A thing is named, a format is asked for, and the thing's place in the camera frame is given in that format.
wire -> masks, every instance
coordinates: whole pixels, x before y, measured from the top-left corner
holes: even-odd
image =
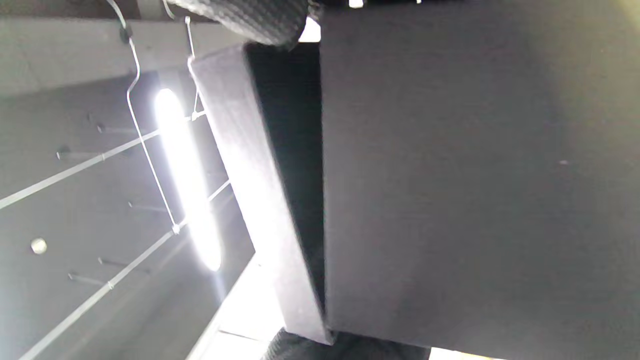
[[[251,341],[258,341],[259,343],[267,343],[268,342],[268,341],[264,341],[264,340],[258,340],[256,338],[250,338],[250,337],[245,336],[245,335],[236,334],[234,332],[228,332],[226,330],[218,330],[218,332],[220,334],[231,335],[231,336],[235,336],[237,338],[242,338],[242,339],[251,340]]]
[[[189,35],[189,48],[191,48],[191,58],[196,56],[196,52],[193,49],[193,35],[191,34],[191,17],[184,17],[184,23],[187,24],[187,35]],[[196,85],[196,98],[193,101],[193,113],[198,109],[198,98],[200,97],[200,93],[198,92],[198,86]]]
[[[109,5],[111,5],[113,10],[116,11],[116,15],[120,19],[120,23],[122,27],[126,30],[127,22],[122,16],[122,12],[120,11],[120,7],[118,7],[118,4],[116,4],[114,0],[107,0],[107,2],[109,3]],[[136,52],[136,46],[133,43],[133,36],[131,35],[129,35],[129,47],[131,48],[131,52],[133,54],[133,60],[136,62],[136,77],[133,79],[133,81],[131,82],[131,85],[129,85],[127,89],[127,104],[129,105],[129,112],[131,113],[133,124],[136,127],[136,131],[138,132],[138,137],[140,138],[140,144],[142,145],[142,149],[145,151],[145,156],[147,157],[147,161],[149,162],[151,173],[153,173],[154,175],[154,179],[156,180],[156,185],[158,187],[158,190],[160,191],[160,196],[162,197],[164,206],[166,207],[166,212],[167,214],[169,214],[169,219],[171,220],[172,227],[175,229],[176,224],[175,224],[175,220],[173,219],[173,214],[171,212],[171,209],[169,208],[169,203],[166,201],[166,197],[164,196],[164,191],[162,190],[162,186],[160,185],[160,180],[158,180],[158,176],[156,174],[156,169],[154,168],[154,164],[151,162],[149,151],[147,150],[147,146],[145,145],[145,139],[142,137],[142,132],[140,131],[140,126],[138,125],[138,119],[136,119],[136,114],[133,111],[133,105],[131,104],[131,91],[133,90],[134,87],[136,87],[136,84],[138,84],[138,80],[140,80],[140,61],[138,61],[138,53]]]
[[[162,0],[162,3],[164,4],[164,11],[166,12],[167,16],[169,16],[171,20],[175,20],[175,14],[169,8],[169,4],[166,2],[166,0]]]

white ceiling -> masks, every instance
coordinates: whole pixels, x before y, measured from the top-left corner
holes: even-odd
[[[124,97],[130,80],[0,99],[0,198],[75,165],[78,161],[56,159],[62,145],[72,151],[104,152],[132,140],[134,135],[100,134],[96,128],[101,122],[132,129]],[[193,82],[184,71],[182,82],[185,97],[192,99]],[[134,91],[134,109],[146,131],[156,128],[150,98],[157,88],[155,76],[149,75]],[[192,125],[213,192],[227,180],[226,173],[205,117]],[[183,214],[160,139],[147,145],[180,220]],[[17,359],[98,289],[70,281],[69,272],[107,281],[121,268],[101,265],[98,257],[127,264],[170,230],[165,214],[131,209],[128,201],[162,206],[139,145],[0,209],[0,323],[11,324],[0,327],[1,359]],[[214,208],[224,224],[226,249],[218,275],[201,269],[187,233],[172,238],[140,266],[150,275],[131,273],[39,359],[115,359],[122,354],[162,359],[140,352],[138,343],[163,338],[179,343],[172,347],[177,353],[165,359],[185,356],[253,253],[231,188],[216,198]],[[48,244],[40,256],[29,247],[38,237]],[[173,332],[169,330],[175,319],[167,316],[172,311],[183,321]],[[159,331],[167,333],[148,339],[146,334]]]

